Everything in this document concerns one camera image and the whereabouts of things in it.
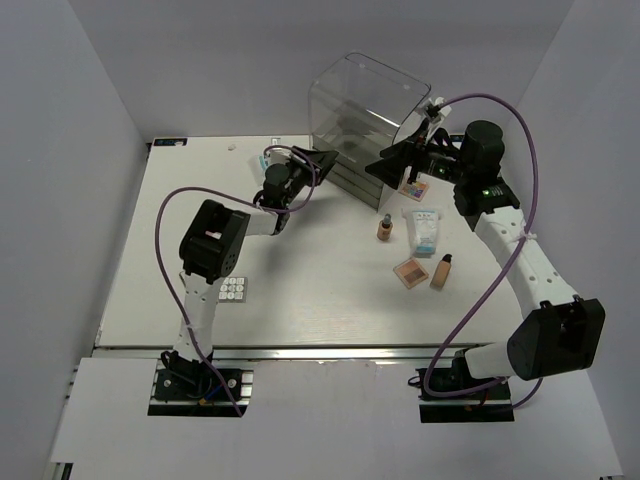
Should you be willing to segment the colorful eyeshadow palette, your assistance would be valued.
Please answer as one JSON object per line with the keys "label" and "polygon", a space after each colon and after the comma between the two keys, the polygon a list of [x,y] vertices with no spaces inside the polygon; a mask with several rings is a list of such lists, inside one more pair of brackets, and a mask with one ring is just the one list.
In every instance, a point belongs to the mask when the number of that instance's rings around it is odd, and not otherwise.
{"label": "colorful eyeshadow palette", "polygon": [[414,201],[420,202],[426,192],[429,189],[429,184],[427,182],[416,181],[413,183],[404,182],[399,188],[398,192],[407,198],[410,198]]}

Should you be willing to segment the white blue tube pouch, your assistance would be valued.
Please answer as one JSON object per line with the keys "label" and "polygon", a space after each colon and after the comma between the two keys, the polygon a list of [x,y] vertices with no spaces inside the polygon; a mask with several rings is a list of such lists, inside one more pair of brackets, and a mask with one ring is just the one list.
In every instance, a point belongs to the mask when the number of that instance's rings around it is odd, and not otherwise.
{"label": "white blue tube pouch", "polygon": [[431,257],[437,251],[441,212],[433,208],[404,208],[410,254]]}

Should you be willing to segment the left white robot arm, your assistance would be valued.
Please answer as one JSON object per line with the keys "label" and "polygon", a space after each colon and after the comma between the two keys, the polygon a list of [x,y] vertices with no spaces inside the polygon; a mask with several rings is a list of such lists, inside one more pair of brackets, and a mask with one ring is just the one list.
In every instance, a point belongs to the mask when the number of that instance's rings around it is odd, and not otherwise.
{"label": "left white robot arm", "polygon": [[203,201],[179,245],[185,296],[180,298],[172,285],[160,248],[162,216],[169,201],[181,187],[161,203],[156,217],[154,248],[161,275],[178,304],[181,325],[173,348],[161,354],[163,366],[177,377],[177,387],[188,398],[199,399],[211,387],[216,375],[211,369],[213,353],[212,327],[219,289],[231,275],[248,236],[274,236],[281,233],[290,215],[310,201],[306,196],[296,205],[294,200],[307,188],[313,192],[336,163],[336,151],[305,150],[274,145],[261,157],[265,165],[262,185],[251,201],[236,199],[219,192],[221,198],[249,208],[234,210],[211,199]]}

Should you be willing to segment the pink eyeshadow palette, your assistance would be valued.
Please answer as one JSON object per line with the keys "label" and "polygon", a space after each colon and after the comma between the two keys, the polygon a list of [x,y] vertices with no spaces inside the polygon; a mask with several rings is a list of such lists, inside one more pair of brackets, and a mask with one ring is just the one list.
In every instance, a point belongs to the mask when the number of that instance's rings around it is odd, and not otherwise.
{"label": "pink eyeshadow palette", "polygon": [[407,289],[412,289],[429,278],[426,269],[413,257],[394,267],[393,271]]}

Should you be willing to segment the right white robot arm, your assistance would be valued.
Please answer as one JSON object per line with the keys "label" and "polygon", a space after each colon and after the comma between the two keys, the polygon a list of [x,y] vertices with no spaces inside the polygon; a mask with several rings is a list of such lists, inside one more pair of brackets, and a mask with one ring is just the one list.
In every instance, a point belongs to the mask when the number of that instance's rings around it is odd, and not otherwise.
{"label": "right white robot arm", "polygon": [[506,272],[523,321],[508,340],[457,354],[441,389],[466,399],[490,379],[534,380],[590,368],[605,320],[600,301],[582,298],[527,232],[520,202],[500,175],[504,152],[503,131],[490,121],[471,122],[459,146],[424,121],[365,168],[391,188],[420,174],[452,183],[458,213]]}

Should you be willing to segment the clear acrylic makeup organizer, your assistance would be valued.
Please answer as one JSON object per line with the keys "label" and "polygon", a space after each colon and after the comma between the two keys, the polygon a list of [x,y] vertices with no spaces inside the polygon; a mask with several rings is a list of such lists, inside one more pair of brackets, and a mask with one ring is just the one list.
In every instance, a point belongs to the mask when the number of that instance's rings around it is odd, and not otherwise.
{"label": "clear acrylic makeup organizer", "polygon": [[421,120],[418,110],[430,92],[423,79],[360,52],[327,67],[308,90],[310,145],[338,152],[327,179],[381,209],[391,191],[365,167]]}

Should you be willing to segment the white cotton pad pack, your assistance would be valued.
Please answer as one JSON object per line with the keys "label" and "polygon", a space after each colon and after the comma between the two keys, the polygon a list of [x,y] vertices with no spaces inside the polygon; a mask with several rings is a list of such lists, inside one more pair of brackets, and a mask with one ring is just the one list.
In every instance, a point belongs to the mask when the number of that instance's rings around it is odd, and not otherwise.
{"label": "white cotton pad pack", "polygon": [[268,168],[268,162],[265,160],[263,154],[253,155],[248,160],[248,166],[253,175],[253,178],[258,186],[262,186],[266,169]]}

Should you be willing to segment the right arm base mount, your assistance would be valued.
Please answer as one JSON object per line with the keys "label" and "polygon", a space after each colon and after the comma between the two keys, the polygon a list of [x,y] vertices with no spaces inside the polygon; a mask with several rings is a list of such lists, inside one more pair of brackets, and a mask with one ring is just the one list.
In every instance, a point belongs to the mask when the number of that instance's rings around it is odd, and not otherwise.
{"label": "right arm base mount", "polygon": [[506,382],[466,395],[435,397],[423,386],[427,369],[420,368],[407,380],[418,391],[423,424],[510,423],[515,421],[511,391]]}

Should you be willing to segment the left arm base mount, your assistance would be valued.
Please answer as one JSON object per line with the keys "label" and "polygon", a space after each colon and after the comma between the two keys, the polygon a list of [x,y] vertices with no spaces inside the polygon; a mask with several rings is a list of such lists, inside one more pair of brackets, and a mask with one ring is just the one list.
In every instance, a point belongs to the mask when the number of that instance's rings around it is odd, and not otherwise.
{"label": "left arm base mount", "polygon": [[240,418],[249,404],[251,370],[219,368],[164,351],[156,368],[147,414],[152,417]]}

